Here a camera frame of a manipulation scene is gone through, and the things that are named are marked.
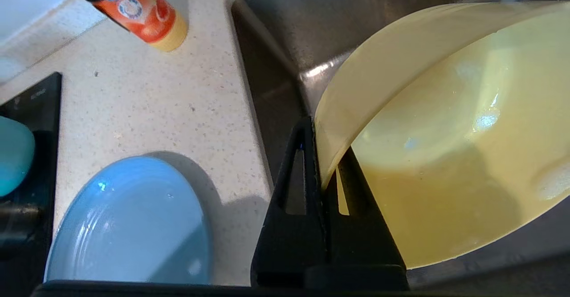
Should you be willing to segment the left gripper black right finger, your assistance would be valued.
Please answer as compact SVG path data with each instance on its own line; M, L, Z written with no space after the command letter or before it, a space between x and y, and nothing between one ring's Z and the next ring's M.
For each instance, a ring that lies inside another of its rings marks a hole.
M322 194L326 257L311 289L407 289L407 267L350 148Z

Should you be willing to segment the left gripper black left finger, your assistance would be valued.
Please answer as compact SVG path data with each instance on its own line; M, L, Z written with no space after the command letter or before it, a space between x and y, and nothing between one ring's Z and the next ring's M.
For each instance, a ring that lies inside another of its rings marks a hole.
M303 179L294 190L301 190L305 198L305 214L292 215L286 206L298 152L302 153ZM305 272L325 263L326 231L317 167L313 122L303 117L291 131L274 184L251 261L252 287L303 288Z

